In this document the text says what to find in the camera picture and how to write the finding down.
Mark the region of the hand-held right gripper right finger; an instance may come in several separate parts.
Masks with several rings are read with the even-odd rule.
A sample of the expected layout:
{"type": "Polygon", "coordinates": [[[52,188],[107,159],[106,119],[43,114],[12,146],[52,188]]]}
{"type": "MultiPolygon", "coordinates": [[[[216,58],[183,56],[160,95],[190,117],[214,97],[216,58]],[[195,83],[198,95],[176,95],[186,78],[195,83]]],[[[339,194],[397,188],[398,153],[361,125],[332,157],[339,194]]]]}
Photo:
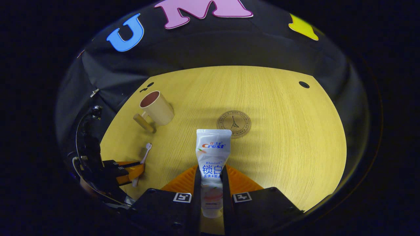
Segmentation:
{"type": "Polygon", "coordinates": [[[278,188],[262,188],[238,170],[222,175],[223,225],[226,236],[274,236],[304,216],[278,188]]]}

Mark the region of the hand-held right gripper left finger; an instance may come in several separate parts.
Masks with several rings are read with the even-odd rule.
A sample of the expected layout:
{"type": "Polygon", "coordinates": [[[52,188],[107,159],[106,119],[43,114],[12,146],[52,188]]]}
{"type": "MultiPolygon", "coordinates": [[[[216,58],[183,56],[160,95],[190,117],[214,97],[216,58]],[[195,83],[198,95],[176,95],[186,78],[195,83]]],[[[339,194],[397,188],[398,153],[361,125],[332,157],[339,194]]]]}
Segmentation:
{"type": "Polygon", "coordinates": [[[142,236],[199,236],[200,184],[200,171],[193,166],[162,189],[147,189],[126,217],[142,236]]]}

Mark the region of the white toothbrush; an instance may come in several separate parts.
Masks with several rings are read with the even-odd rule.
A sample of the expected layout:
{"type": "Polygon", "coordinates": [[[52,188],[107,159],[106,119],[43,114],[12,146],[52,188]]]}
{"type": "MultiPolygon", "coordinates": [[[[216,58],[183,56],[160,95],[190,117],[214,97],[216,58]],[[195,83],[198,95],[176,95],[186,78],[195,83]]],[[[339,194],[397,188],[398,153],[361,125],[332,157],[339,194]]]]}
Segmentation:
{"type": "Polygon", "coordinates": [[[149,154],[149,151],[151,150],[151,148],[152,148],[152,146],[153,146],[153,144],[152,143],[147,143],[146,144],[146,152],[145,152],[145,154],[144,154],[144,157],[143,157],[143,159],[141,160],[141,162],[140,162],[140,167],[142,167],[142,172],[140,173],[140,175],[139,176],[137,176],[133,181],[132,181],[132,187],[137,187],[138,186],[138,179],[139,179],[139,177],[144,173],[144,170],[145,170],[145,161],[146,161],[146,158],[148,157],[148,154],[149,154]]]}

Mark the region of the white toothpaste tube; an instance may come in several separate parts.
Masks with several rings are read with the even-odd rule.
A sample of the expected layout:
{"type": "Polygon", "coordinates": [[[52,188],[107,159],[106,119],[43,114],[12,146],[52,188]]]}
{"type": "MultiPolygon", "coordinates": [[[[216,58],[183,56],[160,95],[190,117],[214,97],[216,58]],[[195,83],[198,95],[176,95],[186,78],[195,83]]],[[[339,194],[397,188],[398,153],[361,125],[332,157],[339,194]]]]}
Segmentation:
{"type": "Polygon", "coordinates": [[[201,212],[206,218],[219,218],[223,208],[222,171],[230,156],[232,131],[197,129],[196,135],[201,212]]]}

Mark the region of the beige cup with handle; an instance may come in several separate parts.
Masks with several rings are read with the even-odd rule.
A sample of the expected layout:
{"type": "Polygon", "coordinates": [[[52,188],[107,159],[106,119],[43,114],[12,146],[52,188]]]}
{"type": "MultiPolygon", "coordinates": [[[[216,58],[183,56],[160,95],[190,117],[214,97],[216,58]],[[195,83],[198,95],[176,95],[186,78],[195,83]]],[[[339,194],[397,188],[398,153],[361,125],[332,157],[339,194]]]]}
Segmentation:
{"type": "Polygon", "coordinates": [[[136,113],[133,116],[133,120],[144,130],[151,133],[155,131],[155,128],[146,121],[147,117],[150,117],[155,125],[165,126],[169,124],[175,116],[173,107],[159,90],[147,94],[141,100],[139,107],[143,110],[143,113],[136,113]]]}

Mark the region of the round brown printed coaster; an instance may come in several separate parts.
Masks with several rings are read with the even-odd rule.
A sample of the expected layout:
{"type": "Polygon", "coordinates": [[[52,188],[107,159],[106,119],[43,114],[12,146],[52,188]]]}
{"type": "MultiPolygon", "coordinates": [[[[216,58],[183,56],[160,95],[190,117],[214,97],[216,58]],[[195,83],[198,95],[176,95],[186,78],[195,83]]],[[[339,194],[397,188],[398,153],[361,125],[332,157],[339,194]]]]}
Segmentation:
{"type": "Polygon", "coordinates": [[[231,130],[232,138],[237,139],[251,131],[252,122],[246,113],[239,110],[230,110],[219,116],[216,127],[217,129],[231,130]]]}

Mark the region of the yellow wooden desktop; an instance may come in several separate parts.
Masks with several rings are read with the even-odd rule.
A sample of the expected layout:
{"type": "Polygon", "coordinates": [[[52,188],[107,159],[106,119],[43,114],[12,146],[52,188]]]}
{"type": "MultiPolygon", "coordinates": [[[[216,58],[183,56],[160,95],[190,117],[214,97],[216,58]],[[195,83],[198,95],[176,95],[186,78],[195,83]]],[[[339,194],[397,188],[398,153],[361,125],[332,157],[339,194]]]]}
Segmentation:
{"type": "Polygon", "coordinates": [[[227,164],[264,188],[277,187],[300,210],[332,194],[342,178],[345,131],[330,97],[313,76],[256,66],[212,66],[152,76],[123,105],[104,134],[103,160],[135,161],[152,148],[137,187],[137,200],[198,164],[196,130],[216,129],[219,117],[245,113],[250,130],[232,139],[227,164]],[[133,116],[141,100],[159,90],[175,116],[149,133],[133,116]]]}

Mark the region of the black backdrop cloth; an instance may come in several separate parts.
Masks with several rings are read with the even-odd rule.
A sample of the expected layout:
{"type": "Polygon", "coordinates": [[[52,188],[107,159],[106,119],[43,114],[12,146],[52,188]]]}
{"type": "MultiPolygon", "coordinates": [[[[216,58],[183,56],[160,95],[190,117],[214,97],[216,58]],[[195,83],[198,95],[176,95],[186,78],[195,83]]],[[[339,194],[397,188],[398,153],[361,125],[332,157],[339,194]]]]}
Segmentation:
{"type": "Polygon", "coordinates": [[[291,16],[268,0],[241,0],[249,18],[210,16],[185,26],[164,29],[164,11],[152,3],[103,27],[75,58],[57,90],[55,126],[66,167],[75,154],[75,128],[88,106],[105,106],[105,124],[122,108],[135,86],[151,76],[205,66],[262,66],[308,74],[332,99],[348,141],[340,187],[363,180],[372,108],[365,85],[366,66],[350,50],[340,48],[314,28],[318,41],[289,29],[291,16]],[[93,90],[99,89],[90,98],[93,90]]]}

